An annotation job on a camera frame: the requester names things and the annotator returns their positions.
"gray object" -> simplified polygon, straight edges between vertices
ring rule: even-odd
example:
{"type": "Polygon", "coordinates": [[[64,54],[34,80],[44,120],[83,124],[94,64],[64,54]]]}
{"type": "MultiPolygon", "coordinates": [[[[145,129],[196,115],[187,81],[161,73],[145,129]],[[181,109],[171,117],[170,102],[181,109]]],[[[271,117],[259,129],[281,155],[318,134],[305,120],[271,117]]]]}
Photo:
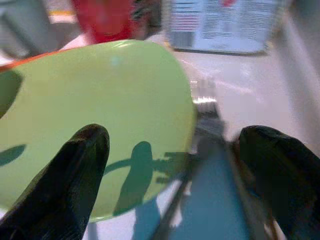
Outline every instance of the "gray object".
{"type": "Polygon", "coordinates": [[[0,0],[0,48],[16,58],[59,48],[58,36],[40,0],[0,0]]]}

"metal fork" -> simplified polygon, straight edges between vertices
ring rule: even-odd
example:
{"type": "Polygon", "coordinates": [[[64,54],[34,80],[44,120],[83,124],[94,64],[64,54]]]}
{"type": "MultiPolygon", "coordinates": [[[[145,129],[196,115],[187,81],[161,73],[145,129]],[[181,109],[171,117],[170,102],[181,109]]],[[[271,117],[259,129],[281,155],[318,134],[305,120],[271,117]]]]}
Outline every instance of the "metal fork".
{"type": "Polygon", "coordinates": [[[179,202],[186,190],[189,181],[196,173],[201,161],[197,160],[195,155],[206,155],[212,148],[212,143],[223,141],[223,132],[225,128],[224,122],[221,120],[217,100],[214,98],[214,83],[208,78],[190,80],[190,89],[192,101],[197,109],[197,122],[192,145],[189,151],[189,164],[184,172],[181,184],[174,194],[169,207],[167,208],[163,218],[157,226],[150,240],[168,239],[170,233],[170,222],[172,221],[179,202]],[[202,139],[205,139],[205,147],[198,149],[198,145],[204,145],[202,139]]]}

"white countertop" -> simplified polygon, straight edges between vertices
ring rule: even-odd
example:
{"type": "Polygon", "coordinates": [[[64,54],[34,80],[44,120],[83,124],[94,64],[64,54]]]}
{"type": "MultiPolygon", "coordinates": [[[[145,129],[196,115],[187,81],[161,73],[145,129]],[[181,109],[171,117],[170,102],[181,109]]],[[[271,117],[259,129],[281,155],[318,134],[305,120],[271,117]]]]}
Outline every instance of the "white countertop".
{"type": "MultiPolygon", "coordinates": [[[[69,23],[75,18],[53,16],[52,20],[69,23]]],[[[158,34],[147,41],[163,44],[164,38],[158,34]]],[[[320,78],[289,16],[283,31],[272,43],[267,53],[260,56],[180,51],[173,54],[186,68],[190,80],[206,78],[215,84],[212,97],[217,100],[221,117],[227,124],[227,140],[248,125],[266,125],[300,139],[320,156],[320,78]]],[[[63,49],[85,45],[81,34],[63,49]]],[[[0,54],[0,65],[10,61],[12,59],[0,54]]],[[[174,182],[154,200],[126,214],[90,223],[83,239],[148,239],[177,185],[178,182],[174,182]],[[143,232],[137,232],[141,226],[143,232]]],[[[215,216],[208,211],[207,217],[215,216]]],[[[177,216],[175,224],[180,221],[181,216],[177,216]]]]}

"red container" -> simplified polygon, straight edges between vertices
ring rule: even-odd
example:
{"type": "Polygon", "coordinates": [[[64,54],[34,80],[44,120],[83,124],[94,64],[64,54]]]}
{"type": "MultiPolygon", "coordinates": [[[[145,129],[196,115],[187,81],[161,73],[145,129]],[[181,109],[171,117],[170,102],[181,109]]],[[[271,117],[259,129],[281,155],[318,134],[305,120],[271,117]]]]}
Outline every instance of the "red container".
{"type": "Polygon", "coordinates": [[[144,0],[71,0],[80,26],[92,44],[144,39],[148,5],[144,0]]]}

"green plastic plate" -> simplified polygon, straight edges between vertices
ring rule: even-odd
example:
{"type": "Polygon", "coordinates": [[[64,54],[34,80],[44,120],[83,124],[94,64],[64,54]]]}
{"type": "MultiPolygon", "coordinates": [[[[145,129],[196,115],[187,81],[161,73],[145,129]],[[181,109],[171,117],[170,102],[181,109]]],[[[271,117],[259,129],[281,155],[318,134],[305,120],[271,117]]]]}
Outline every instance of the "green plastic plate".
{"type": "Polygon", "coordinates": [[[150,42],[75,48],[0,73],[0,208],[81,127],[110,134],[91,221],[142,204],[185,166],[196,113],[175,58],[150,42]]]}

